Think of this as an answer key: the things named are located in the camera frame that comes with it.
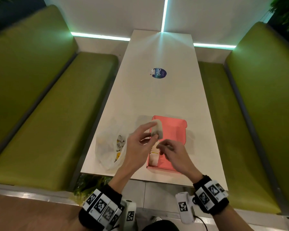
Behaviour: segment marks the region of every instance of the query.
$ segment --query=led light strip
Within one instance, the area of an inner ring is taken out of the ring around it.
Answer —
[[[195,47],[212,48],[212,49],[235,49],[235,45],[213,45],[213,44],[202,44],[194,43]]]
[[[88,37],[88,38],[97,38],[97,39],[107,39],[107,40],[121,40],[121,41],[130,41],[130,38],[116,37],[116,36],[103,36],[103,35],[94,35],[86,34],[79,32],[71,32],[73,36]]]
[[[165,0],[161,32],[164,32],[168,0]]]

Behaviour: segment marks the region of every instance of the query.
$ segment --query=blue sticker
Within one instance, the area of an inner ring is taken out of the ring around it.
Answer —
[[[166,75],[167,75],[167,72],[164,69],[154,68],[152,70],[152,77],[154,78],[165,78]]]

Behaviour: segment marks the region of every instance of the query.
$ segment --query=green cushion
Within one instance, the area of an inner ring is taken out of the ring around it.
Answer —
[[[54,5],[0,32],[0,143],[76,50]]]
[[[234,208],[279,213],[270,184],[222,64],[199,62]]]
[[[80,53],[0,155],[0,183],[65,190],[118,67]]]
[[[227,64],[289,202],[289,45],[259,22]]]

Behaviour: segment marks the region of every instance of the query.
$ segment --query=right hand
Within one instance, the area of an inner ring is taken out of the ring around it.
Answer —
[[[181,142],[166,139],[160,142],[156,148],[160,149],[161,155],[165,154],[166,159],[171,162],[175,170],[187,176],[192,183],[203,178],[202,173],[194,166]]]

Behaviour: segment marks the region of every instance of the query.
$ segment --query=pink box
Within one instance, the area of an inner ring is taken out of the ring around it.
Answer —
[[[163,139],[159,140],[160,142],[164,139],[170,139],[179,141],[183,144],[186,143],[186,128],[187,122],[183,119],[178,118],[169,118],[163,116],[153,116],[152,120],[159,119],[162,122],[163,126]],[[158,159],[157,166],[149,166],[149,156],[147,160],[147,168],[159,168],[176,171],[172,164],[166,159],[165,155],[160,155]]]

